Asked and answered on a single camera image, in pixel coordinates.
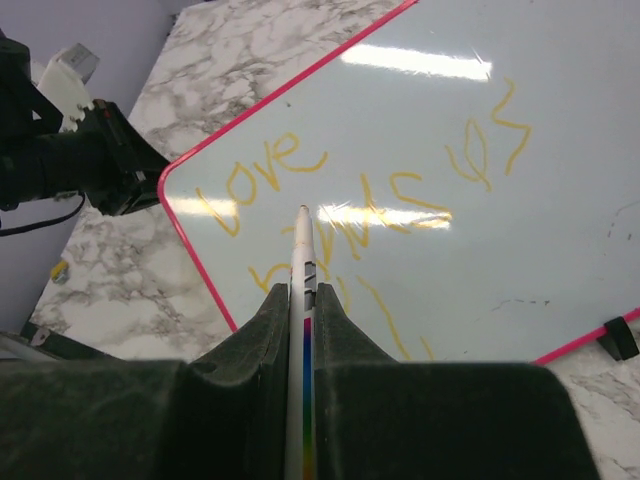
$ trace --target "rainbow stripe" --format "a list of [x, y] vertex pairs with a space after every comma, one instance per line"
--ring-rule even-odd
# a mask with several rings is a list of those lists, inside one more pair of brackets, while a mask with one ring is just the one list
[[311, 317], [304, 319], [302, 351], [302, 478], [313, 479], [313, 369], [311, 368]]

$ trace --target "pink whiteboard frame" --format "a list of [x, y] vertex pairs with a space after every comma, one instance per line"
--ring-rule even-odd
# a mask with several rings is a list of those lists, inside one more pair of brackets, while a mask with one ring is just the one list
[[[171, 209], [171, 206], [169, 205], [169, 201], [167, 200], [167, 196], [165, 195], [165, 191], [164, 191], [165, 182], [166, 182], [167, 178], [169, 177], [171, 172], [173, 172], [173, 170], [175, 170], [177, 167], [179, 167], [184, 162], [189, 160], [189, 158], [191, 158], [193, 155], [195, 155], [196, 153], [198, 153], [201, 150], [205, 149], [209, 144], [211, 144], [212, 142], [214, 142], [215, 140], [220, 138], [222, 135], [227, 133], [229, 130], [231, 130], [232, 128], [237, 127], [240, 123], [245, 121], [247, 118], [249, 118], [251, 115], [256, 113], [258, 110], [266, 107], [269, 103], [274, 101], [276, 98], [278, 98], [280, 95], [285, 93], [287, 90], [291, 89], [293, 86], [295, 86], [298, 83], [300, 83], [301, 81], [303, 81], [309, 75], [315, 73], [316, 71], [318, 71], [319, 69], [324, 67], [327, 63], [329, 63], [330, 61], [332, 61], [333, 59], [338, 57], [345, 50], [351, 48], [353, 45], [355, 45], [356, 43], [358, 43], [361, 40], [363, 40], [365, 37], [367, 37], [368, 35], [370, 35], [374, 31], [376, 31], [377, 29], [382, 27], [384, 24], [386, 24], [390, 20], [394, 19], [396, 16], [398, 16], [399, 14], [404, 12], [406, 9], [408, 9], [409, 7], [411, 7], [412, 5], [417, 3], [418, 1], [419, 0], [406, 0], [402, 5], [396, 7], [395, 9], [393, 9], [392, 11], [387, 13], [385, 16], [380, 18], [378, 21], [376, 21], [375, 23], [373, 23], [369, 27], [365, 28], [362, 32], [360, 32], [357, 35], [355, 35], [354, 37], [352, 37], [346, 43], [344, 43], [343, 45], [340, 45], [334, 51], [332, 51], [331, 53], [329, 53], [328, 55], [326, 55], [325, 57], [320, 59], [318, 62], [314, 63], [312, 66], [310, 66], [309, 68], [307, 68], [306, 70], [304, 70], [303, 72], [301, 72], [300, 74], [298, 74], [297, 76], [292, 78], [291, 80], [289, 80], [287, 83], [282, 85], [280, 88], [275, 90], [270, 95], [266, 96], [264, 99], [262, 99], [262, 101], [258, 102], [253, 107], [249, 108], [243, 114], [241, 114], [240, 116], [238, 116], [237, 118], [235, 118], [234, 120], [229, 122], [227, 125], [222, 127], [216, 133], [214, 133], [213, 135], [208, 137], [206, 140], [202, 141], [201, 143], [199, 143], [198, 145], [193, 147], [191, 150], [187, 151], [185, 154], [183, 154], [176, 161], [172, 162], [162, 172], [162, 175], [160, 176], [160, 180], [158, 182], [158, 197], [160, 198], [160, 201], [162, 202], [162, 205], [164, 206], [164, 209], [166, 210], [167, 215], [169, 216], [169, 219], [171, 220], [171, 223], [173, 224], [173, 226], [177, 230], [178, 235], [180, 235], [180, 238], [182, 239], [182, 242], [184, 243], [185, 247], [187, 248], [187, 252], [189, 252], [189, 255], [191, 256], [191, 259], [193, 260], [193, 263], [195, 263], [196, 268], [198, 269], [198, 272], [200, 272], [200, 275], [204, 279], [205, 284], [207, 285], [207, 287], [211, 291], [211, 294], [213, 295], [213, 298], [214, 298], [216, 304], [218, 305], [218, 308], [220, 308], [220, 311], [222, 312], [222, 315], [223, 315], [224, 319], [226, 320], [226, 322], [229, 324], [229, 328], [231, 329], [232, 332], [235, 332], [238, 329], [238, 326], [234, 322], [233, 317], [231, 316], [231, 313], [229, 312], [229, 310], [227, 309], [226, 305], [224, 304], [224, 301], [222, 300], [222, 297], [220, 296], [220, 294], [216, 290], [216, 287], [213, 284], [213, 281], [211, 280], [211, 277], [209, 277], [209, 275], [207, 273], [207, 270], [204, 268], [204, 265], [200, 261], [200, 258], [198, 257], [198, 254], [196, 253], [195, 249], [193, 248], [193, 245], [191, 245], [191, 242], [189, 241], [189, 238], [187, 237], [187, 234], [185, 233], [185, 231], [183, 230], [182, 226], [180, 225], [180, 222], [178, 221], [178, 218], [177, 218], [176, 214], [174, 213], [174, 211]], [[640, 318], [640, 307], [638, 307], [635, 310], [627, 313], [626, 315], [623, 315], [623, 318], [625, 319], [625, 321], [627, 323], [632, 322], [633, 320], [637, 320], [638, 318]], [[542, 357], [540, 357], [537, 360], [535, 360], [533, 363], [538, 364], [538, 365], [544, 365], [544, 364], [546, 364], [546, 363], [548, 363], [548, 362], [550, 362], [552, 360], [555, 360], [556, 358], [558, 358], [558, 357], [560, 357], [562, 355], [565, 355], [565, 354], [571, 352], [572, 350], [575, 350], [578, 347], [581, 347], [582, 345], [584, 345], [586, 343], [594, 341], [595, 339], [597, 339], [598, 337], [601, 337], [605, 333], [606, 333], [606, 330], [605, 330], [604, 327], [597, 328], [596, 330], [594, 330], [594, 331], [592, 331], [590, 333], [587, 333], [586, 335], [583, 335], [583, 336], [581, 336], [579, 338], [576, 338], [574, 341], [569, 342], [566, 345], [564, 345], [564, 346], [562, 346], [562, 347], [560, 347], [560, 348], [558, 348], [558, 349], [556, 349], [556, 350], [554, 350], [554, 351], [552, 351], [552, 352], [550, 352], [550, 353], [548, 353], [546, 355], [543, 355]]]

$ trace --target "yellow writing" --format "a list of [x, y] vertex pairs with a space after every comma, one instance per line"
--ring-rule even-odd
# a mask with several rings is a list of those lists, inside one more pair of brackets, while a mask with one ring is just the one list
[[384, 313], [384, 316], [387, 318], [387, 325], [389, 326], [389, 330], [391, 331], [391, 336], [393, 337], [393, 341], [395, 342], [396, 347], [398, 347], [398, 350], [400, 350], [400, 353], [402, 353], [402, 356], [405, 358], [405, 360], [411, 360], [411, 355], [409, 355], [409, 352], [400, 339], [400, 335], [398, 334], [398, 330], [396, 329], [396, 325], [393, 317], [391, 316], [391, 312], [389, 312], [389, 309], [382, 301], [382, 297], [380, 297], [378, 291], [374, 287], [369, 285], [369, 283], [367, 283], [360, 275], [356, 275], [356, 278], [364, 288], [371, 292], [371, 295], [373, 295], [373, 298], [376, 300], [376, 303], [380, 307], [380, 310], [382, 310], [382, 313]]
[[278, 183], [278, 177], [276, 175], [275, 170], [273, 169], [273, 156], [271, 155], [271, 148], [269, 147], [268, 142], [264, 142], [264, 150], [267, 156], [267, 169], [268, 172], [264, 170], [258, 162], [253, 162], [253, 167], [258, 170], [262, 174], [262, 176], [269, 182], [271, 188], [273, 188], [276, 192], [280, 191], [280, 184]]
[[[244, 175], [249, 179], [249, 182], [251, 183], [251, 193], [249, 193], [249, 198], [238, 198], [238, 196], [233, 191], [233, 181], [236, 179], [236, 175], [238, 175], [238, 172], [244, 173]], [[227, 192], [229, 193], [229, 196], [240, 205], [251, 205], [256, 199], [256, 179], [253, 177], [249, 169], [239, 162], [236, 162], [236, 166], [233, 169], [233, 172], [231, 172], [231, 176], [227, 180]]]
[[329, 269], [327, 268], [327, 266], [324, 263], [322, 263], [321, 260], [318, 260], [317, 258], [316, 258], [316, 265], [320, 270], [322, 270], [322, 273], [324, 273], [324, 281], [325, 282], [330, 281], [331, 280], [331, 274], [329, 273]]
[[504, 96], [504, 98], [500, 101], [500, 103], [498, 103], [498, 105], [496, 105], [494, 109], [491, 111], [491, 120], [493, 120], [493, 122], [498, 125], [502, 125], [503, 127], [515, 128], [517, 130], [524, 131], [524, 135], [522, 137], [522, 140], [520, 141], [520, 144], [511, 153], [511, 155], [509, 156], [509, 160], [507, 160], [507, 165], [504, 168], [504, 174], [509, 175], [511, 173], [511, 169], [513, 168], [513, 162], [516, 161], [516, 158], [518, 157], [518, 155], [520, 155], [520, 153], [522, 153], [522, 150], [524, 150], [524, 147], [527, 145], [527, 142], [529, 141], [532, 128], [531, 128], [531, 125], [525, 125], [523, 123], [514, 123], [498, 117], [498, 113], [500, 113], [502, 109], [507, 106], [507, 104], [511, 101], [511, 97], [516, 91], [516, 84], [513, 82], [513, 80], [511, 80], [510, 78], [504, 77], [504, 81], [507, 82], [507, 85], [509, 85], [509, 91]]
[[[400, 232], [400, 233], [411, 233], [411, 231], [408, 228], [402, 227], [400, 225], [396, 225], [393, 222], [390, 222], [389, 219], [387, 218], [387, 213], [386, 213], [386, 209], [379, 209], [375, 202], [373, 201], [373, 196], [371, 195], [371, 187], [369, 185], [369, 179], [367, 178], [367, 176], [362, 173], [360, 174], [360, 182], [362, 183], [362, 189], [364, 191], [364, 201], [365, 201], [365, 208], [369, 211], [371, 211], [373, 213], [373, 215], [378, 218], [382, 224], [385, 227], [390, 228], [391, 230], [395, 230], [396, 232]], [[368, 220], [369, 220], [369, 216], [365, 215], [365, 222], [367, 222], [367, 233], [368, 233]]]
[[318, 235], [320, 235], [324, 264], [328, 267], [331, 263], [331, 256], [333, 255], [333, 240], [335, 239], [336, 232], [332, 226], [329, 226], [328, 233], [325, 232], [322, 228], [322, 224], [317, 220], [315, 221], [315, 225]]
[[354, 260], [360, 260], [361, 257], [358, 254], [358, 248], [356, 247], [356, 244], [353, 241], [353, 238], [351, 238], [351, 235], [349, 234], [347, 229], [344, 227], [344, 225], [336, 223], [336, 230], [340, 230], [344, 234], [345, 238], [347, 239], [347, 242], [349, 243], [349, 248], [351, 249], [351, 256], [354, 258]]
[[[482, 168], [481, 169], [478, 169], [476, 164], [471, 159], [471, 155], [469, 153], [472, 127], [475, 130], [476, 135], [480, 139], [480, 143], [482, 144]], [[456, 156], [453, 153], [453, 149], [449, 145], [445, 145], [444, 148], [447, 150], [447, 153], [449, 154], [449, 161], [451, 162], [451, 166], [453, 167], [453, 169], [456, 171], [458, 175], [460, 175], [462, 178], [469, 180], [470, 182], [482, 181], [487, 187], [487, 192], [491, 191], [491, 183], [487, 179], [487, 168], [489, 167], [489, 158], [488, 158], [489, 155], [487, 152], [488, 150], [487, 138], [484, 132], [482, 131], [482, 129], [480, 128], [480, 126], [478, 125], [478, 123], [473, 118], [470, 118], [469, 120], [467, 120], [467, 124], [464, 129], [464, 158], [467, 161], [467, 164], [469, 165], [469, 167], [471, 167], [471, 170], [473, 170], [473, 172], [476, 174], [476, 176], [470, 175], [460, 168], [460, 165], [458, 165], [458, 160], [456, 159]]]
[[372, 209], [372, 206], [375, 208], [375, 206], [373, 205], [373, 197], [371, 196], [371, 186], [369, 185], [369, 179], [367, 179], [367, 176], [364, 173], [360, 174], [360, 182], [362, 183], [362, 190], [364, 191], [364, 204], [365, 204], [364, 219], [362, 220], [362, 237], [360, 237], [356, 233], [355, 229], [351, 225], [352, 222], [349, 221], [350, 220], [349, 218], [345, 219], [346, 226], [344, 227], [346, 229], [345, 233], [349, 241], [349, 246], [351, 247], [353, 258], [355, 258], [356, 260], [360, 260], [360, 255], [358, 255], [357, 252], [355, 252], [354, 254], [355, 245], [353, 244], [353, 241], [355, 240], [364, 248], [367, 248], [369, 246], [369, 215], [371, 215], [371, 213], [374, 211]]
[[267, 272], [267, 275], [264, 277], [264, 280], [260, 280], [260, 277], [256, 273], [255, 269], [253, 267], [249, 267], [249, 273], [253, 277], [253, 281], [256, 282], [256, 285], [258, 287], [260, 287], [260, 289], [262, 289], [262, 291], [264, 293], [269, 293], [269, 282], [271, 281], [271, 277], [273, 277], [273, 275], [278, 270], [289, 270], [290, 271], [291, 270], [291, 265], [286, 264], [286, 263], [279, 263], [277, 265], [274, 265], [273, 267], [271, 267], [269, 269], [269, 271]]
[[349, 295], [349, 291], [347, 290], [347, 286], [342, 280], [341, 277], [336, 275], [336, 280], [338, 280], [338, 285], [340, 285], [340, 290], [342, 291], [342, 296], [344, 297], [344, 312], [348, 315], [349, 310], [351, 310], [351, 295]]
[[432, 360], [432, 361], [435, 360], [436, 357], [433, 354], [433, 350], [431, 350], [431, 347], [429, 346], [429, 343], [427, 342], [427, 340], [424, 337], [420, 337], [420, 341], [422, 342], [422, 346], [427, 352], [427, 355], [429, 355], [429, 360]]
[[218, 212], [215, 211], [215, 209], [209, 204], [207, 199], [204, 197], [204, 194], [202, 193], [202, 190], [200, 190], [200, 187], [196, 187], [196, 195], [200, 199], [200, 202], [207, 209], [207, 211], [211, 215], [213, 215], [213, 218], [215, 218], [216, 221], [220, 224], [220, 226], [224, 229], [224, 231], [227, 232], [232, 237], [235, 237], [240, 231], [240, 220], [238, 220], [238, 214], [233, 213], [232, 218], [235, 223], [235, 226], [233, 228], [229, 228], [229, 226], [225, 223], [225, 221], [222, 219], [220, 214], [218, 214]]
[[[291, 140], [291, 142], [293, 143], [293, 146], [291, 146], [290, 148], [288, 148], [287, 150], [285, 150], [284, 152], [280, 152], [280, 144], [282, 142], [284, 142], [285, 140]], [[287, 155], [291, 155], [293, 152], [296, 151], [296, 149], [298, 148], [298, 145], [300, 145], [300, 140], [298, 139], [298, 137], [296, 137], [293, 133], [288, 132], [285, 133], [282, 137], [280, 137], [278, 140], [276, 140], [276, 143], [273, 145], [273, 150], [274, 150], [274, 154], [273, 154], [273, 158], [276, 162], [278, 162], [282, 168], [284, 168], [285, 170], [289, 170], [290, 172], [295, 172], [295, 173], [311, 173], [311, 172], [315, 172], [317, 170], [320, 170], [322, 168], [322, 166], [325, 164], [325, 162], [327, 161], [327, 158], [329, 158], [329, 154], [327, 152], [324, 152], [322, 154], [322, 157], [320, 158], [320, 161], [318, 163], [316, 163], [315, 165], [312, 165], [310, 167], [293, 167], [291, 165], [289, 165], [288, 163], [286, 163], [283, 158], [286, 157]]]
[[423, 202], [422, 200], [418, 200], [417, 198], [408, 197], [400, 193], [398, 189], [398, 185], [396, 184], [396, 179], [398, 178], [412, 178], [414, 180], [422, 181], [422, 176], [417, 173], [412, 172], [395, 172], [392, 173], [389, 177], [389, 183], [391, 184], [391, 190], [393, 190], [394, 195], [403, 202], [411, 203], [413, 205], [417, 205], [419, 207], [423, 207], [430, 210], [439, 210], [441, 214], [436, 215], [434, 220], [414, 220], [411, 222], [411, 225], [417, 228], [437, 228], [445, 223], [448, 223], [451, 218], [451, 211], [442, 205], [435, 205], [433, 203]]

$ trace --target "white plastic part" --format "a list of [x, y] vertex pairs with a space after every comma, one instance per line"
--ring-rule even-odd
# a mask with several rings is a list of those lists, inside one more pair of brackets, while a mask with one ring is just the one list
[[62, 50], [51, 58], [38, 90], [64, 115], [61, 131], [75, 131], [76, 121], [84, 118], [83, 108], [91, 109], [93, 103], [80, 74], [60, 60], [67, 53]]
[[42, 75], [44, 74], [45, 67], [39, 62], [35, 60], [31, 60], [31, 82], [38, 86], [40, 80], [42, 79]]
[[54, 59], [59, 63], [64, 63], [76, 72], [85, 85], [93, 75], [93, 72], [96, 71], [98, 63], [100, 63], [100, 59], [81, 43], [76, 43], [73, 47], [61, 50], [55, 55]]

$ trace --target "gray wall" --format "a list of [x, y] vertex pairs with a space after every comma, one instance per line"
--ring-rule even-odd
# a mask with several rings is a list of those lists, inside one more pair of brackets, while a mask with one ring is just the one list
[[211, 0], [158, 0], [169, 13], [177, 14], [182, 11], [183, 8], [190, 7], [202, 2], [209, 2]]
[[46, 66], [76, 42], [100, 57], [87, 84], [93, 97], [128, 114], [171, 28], [158, 0], [2, 0], [0, 28]]
[[[76, 42], [100, 57], [87, 84], [94, 98], [115, 101], [127, 115], [153, 67], [171, 19], [158, 0], [0, 0], [0, 29], [46, 65]], [[3, 227], [62, 215], [78, 199], [43, 200], [0, 212]], [[16, 331], [29, 318], [75, 225], [0, 238], [0, 330]]]

